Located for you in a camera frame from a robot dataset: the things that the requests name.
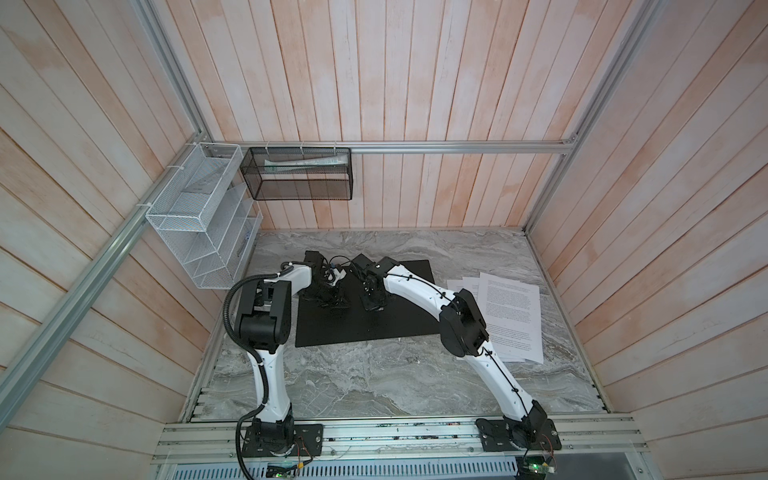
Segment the right green circuit board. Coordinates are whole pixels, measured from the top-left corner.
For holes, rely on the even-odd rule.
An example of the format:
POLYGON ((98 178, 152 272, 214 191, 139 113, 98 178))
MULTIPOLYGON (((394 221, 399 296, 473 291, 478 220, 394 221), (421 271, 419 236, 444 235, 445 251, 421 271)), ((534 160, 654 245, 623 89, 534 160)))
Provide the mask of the right green circuit board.
POLYGON ((543 457, 517 457, 516 467, 515 478, 518 480, 545 480, 549 474, 556 472, 556 468, 543 457))

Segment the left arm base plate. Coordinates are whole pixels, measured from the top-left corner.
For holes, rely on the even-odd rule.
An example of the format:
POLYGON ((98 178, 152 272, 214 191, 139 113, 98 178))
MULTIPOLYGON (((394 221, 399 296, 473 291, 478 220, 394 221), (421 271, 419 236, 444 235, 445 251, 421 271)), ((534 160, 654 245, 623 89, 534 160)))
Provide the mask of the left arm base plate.
POLYGON ((314 458, 321 455, 323 430, 319 423, 295 426, 257 420, 245 428, 241 453, 245 458, 314 458))

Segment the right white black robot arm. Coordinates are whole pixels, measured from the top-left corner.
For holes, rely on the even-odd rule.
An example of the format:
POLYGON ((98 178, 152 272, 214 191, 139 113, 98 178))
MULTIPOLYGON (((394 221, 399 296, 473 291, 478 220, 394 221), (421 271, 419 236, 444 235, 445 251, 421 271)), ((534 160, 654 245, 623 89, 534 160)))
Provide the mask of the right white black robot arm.
POLYGON ((374 262, 359 254, 351 260, 350 271, 363 286, 362 303, 366 310, 381 310, 391 296, 397 296, 434 317, 445 349, 465 359, 493 394, 511 443, 520 449, 536 445, 548 420, 547 413, 502 362, 470 291, 441 288, 390 257, 374 262))

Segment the middle printed paper sheet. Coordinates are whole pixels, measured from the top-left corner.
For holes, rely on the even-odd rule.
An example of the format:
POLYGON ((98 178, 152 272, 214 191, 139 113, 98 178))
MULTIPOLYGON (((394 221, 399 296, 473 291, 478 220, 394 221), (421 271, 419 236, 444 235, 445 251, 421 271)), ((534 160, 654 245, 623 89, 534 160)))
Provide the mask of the middle printed paper sheet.
POLYGON ((480 290, 480 278, 479 277, 464 277, 462 279, 463 287, 468 290, 475 298, 479 297, 480 290))

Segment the bottom printed paper sheet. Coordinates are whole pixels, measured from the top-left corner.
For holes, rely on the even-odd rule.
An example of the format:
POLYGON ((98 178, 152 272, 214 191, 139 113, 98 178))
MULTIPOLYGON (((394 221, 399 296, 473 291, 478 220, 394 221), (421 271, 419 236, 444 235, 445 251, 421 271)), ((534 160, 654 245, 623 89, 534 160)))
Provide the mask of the bottom printed paper sheet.
POLYGON ((464 288, 464 282, 462 279, 458 279, 458 280, 450 279, 447 281, 447 287, 451 291, 459 292, 464 288))

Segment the top printed paper sheet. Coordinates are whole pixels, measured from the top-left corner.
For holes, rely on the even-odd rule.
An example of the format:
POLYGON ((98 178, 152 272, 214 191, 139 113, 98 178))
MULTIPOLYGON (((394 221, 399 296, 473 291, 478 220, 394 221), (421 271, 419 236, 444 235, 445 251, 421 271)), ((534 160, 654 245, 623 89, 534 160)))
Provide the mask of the top printed paper sheet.
POLYGON ((479 306, 490 342, 503 361, 543 363, 538 286, 481 273, 479 306))

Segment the white folder black inside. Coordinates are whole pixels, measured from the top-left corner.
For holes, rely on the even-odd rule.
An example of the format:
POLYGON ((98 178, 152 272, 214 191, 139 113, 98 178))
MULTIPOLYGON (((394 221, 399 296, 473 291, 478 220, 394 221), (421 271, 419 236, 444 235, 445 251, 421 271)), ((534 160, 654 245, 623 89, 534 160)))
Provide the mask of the white folder black inside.
POLYGON ((332 345, 378 339, 432 335, 439 332, 438 321, 429 313, 392 295, 380 311, 364 309, 361 282, 348 274, 339 282, 347 301, 346 308, 331 309, 301 298, 296 320, 297 347, 332 345))

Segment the aluminium front rail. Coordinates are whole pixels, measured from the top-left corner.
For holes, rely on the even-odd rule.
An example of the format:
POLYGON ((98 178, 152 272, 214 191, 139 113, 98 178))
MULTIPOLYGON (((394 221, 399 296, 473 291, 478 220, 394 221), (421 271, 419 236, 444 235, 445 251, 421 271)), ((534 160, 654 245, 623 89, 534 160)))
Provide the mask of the aluminium front rail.
MULTIPOLYGON (((475 418, 402 417, 324 419, 318 460, 380 460, 490 456, 485 452, 475 418)), ((573 414, 552 417, 567 454, 640 453, 650 450, 634 419, 627 414, 573 414)), ((234 461, 235 424, 196 422, 167 425, 153 464, 201 464, 234 461)), ((525 452, 508 451, 509 455, 525 452)), ((529 454, 544 454, 533 451, 529 454)))

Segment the green circuit board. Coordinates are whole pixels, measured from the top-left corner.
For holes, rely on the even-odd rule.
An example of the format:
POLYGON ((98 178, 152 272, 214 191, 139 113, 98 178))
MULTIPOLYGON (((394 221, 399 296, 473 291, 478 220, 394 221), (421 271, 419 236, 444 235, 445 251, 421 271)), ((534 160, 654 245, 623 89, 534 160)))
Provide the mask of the green circuit board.
POLYGON ((543 457, 517 457, 516 467, 515 478, 518 480, 545 480, 549 474, 556 472, 556 468, 543 457))
POLYGON ((298 470, 302 467, 302 464, 295 464, 291 466, 285 465, 268 465, 265 471, 266 478, 277 479, 294 479, 298 470))

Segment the left green circuit board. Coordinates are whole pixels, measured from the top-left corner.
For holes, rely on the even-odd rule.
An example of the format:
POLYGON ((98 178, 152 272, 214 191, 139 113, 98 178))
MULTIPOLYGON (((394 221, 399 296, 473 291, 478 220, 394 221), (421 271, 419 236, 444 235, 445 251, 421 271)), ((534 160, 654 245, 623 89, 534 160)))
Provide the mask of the left green circuit board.
POLYGON ((294 479, 298 470, 302 467, 302 464, 295 464, 291 466, 285 465, 268 465, 265 471, 266 478, 277 479, 294 479))

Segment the printed paper sheet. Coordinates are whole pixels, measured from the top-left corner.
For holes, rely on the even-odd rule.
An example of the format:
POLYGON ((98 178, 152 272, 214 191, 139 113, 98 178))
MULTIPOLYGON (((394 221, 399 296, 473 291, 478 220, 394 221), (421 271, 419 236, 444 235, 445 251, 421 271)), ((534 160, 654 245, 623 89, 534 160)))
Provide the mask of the printed paper sheet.
POLYGON ((479 306, 490 342, 503 361, 543 363, 538 286, 481 273, 479 306))
POLYGON ((447 287, 451 291, 459 292, 464 288, 464 282, 462 279, 458 279, 458 280, 450 279, 447 281, 447 287))
POLYGON ((479 277, 464 277, 462 279, 463 287, 468 290, 475 298, 479 297, 480 290, 480 278, 479 277))

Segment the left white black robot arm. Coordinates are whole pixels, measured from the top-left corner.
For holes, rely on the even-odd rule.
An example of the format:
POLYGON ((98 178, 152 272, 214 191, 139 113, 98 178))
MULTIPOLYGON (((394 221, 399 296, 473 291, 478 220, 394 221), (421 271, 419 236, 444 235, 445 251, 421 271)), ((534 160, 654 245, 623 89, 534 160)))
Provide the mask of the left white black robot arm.
POLYGON ((238 285, 233 340, 247 353, 258 405, 249 417, 246 441, 284 452, 294 443, 292 404, 284 380, 285 345, 292 325, 293 297, 305 295, 321 306, 347 306, 340 292, 343 267, 317 251, 301 262, 286 261, 280 271, 253 275, 238 285))

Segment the black mesh basket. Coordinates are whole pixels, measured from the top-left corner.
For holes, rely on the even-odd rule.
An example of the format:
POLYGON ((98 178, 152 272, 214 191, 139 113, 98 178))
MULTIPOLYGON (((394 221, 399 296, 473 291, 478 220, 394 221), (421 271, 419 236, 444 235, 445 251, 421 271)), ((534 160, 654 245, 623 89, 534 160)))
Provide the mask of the black mesh basket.
POLYGON ((349 201, 353 196, 354 174, 352 153, 347 148, 248 148, 240 165, 252 197, 257 201, 328 200, 349 201), (309 158, 346 154, 349 165, 343 173, 330 174, 269 174, 263 162, 270 157, 309 158))

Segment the horizontal aluminium wall bar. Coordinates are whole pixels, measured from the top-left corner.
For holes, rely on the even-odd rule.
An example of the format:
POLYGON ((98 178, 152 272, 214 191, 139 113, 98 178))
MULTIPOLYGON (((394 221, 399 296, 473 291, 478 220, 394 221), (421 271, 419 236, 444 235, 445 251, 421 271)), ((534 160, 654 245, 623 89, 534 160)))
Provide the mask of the horizontal aluminium wall bar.
POLYGON ((567 154, 574 142, 563 140, 446 140, 446 141, 242 141, 245 148, 347 148, 354 154, 567 154))

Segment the paper inside black basket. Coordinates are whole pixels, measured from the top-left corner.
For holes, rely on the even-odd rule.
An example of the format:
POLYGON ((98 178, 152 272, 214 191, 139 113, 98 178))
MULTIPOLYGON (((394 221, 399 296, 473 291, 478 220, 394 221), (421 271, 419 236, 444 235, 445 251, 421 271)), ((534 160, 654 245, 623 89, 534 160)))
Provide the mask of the paper inside black basket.
POLYGON ((349 165, 349 156, 310 156, 309 158, 270 157, 264 160, 263 169, 269 174, 330 174, 343 173, 349 165))

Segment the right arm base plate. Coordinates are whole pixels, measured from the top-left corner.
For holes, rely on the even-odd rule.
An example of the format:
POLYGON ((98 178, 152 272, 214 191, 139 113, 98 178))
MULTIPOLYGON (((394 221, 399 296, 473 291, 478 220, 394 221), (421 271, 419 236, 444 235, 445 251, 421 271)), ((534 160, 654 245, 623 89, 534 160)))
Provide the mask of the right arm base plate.
POLYGON ((482 448, 485 452, 519 451, 559 451, 562 442, 554 422, 547 419, 535 433, 534 440, 527 440, 523 433, 513 433, 505 420, 475 420, 482 448))

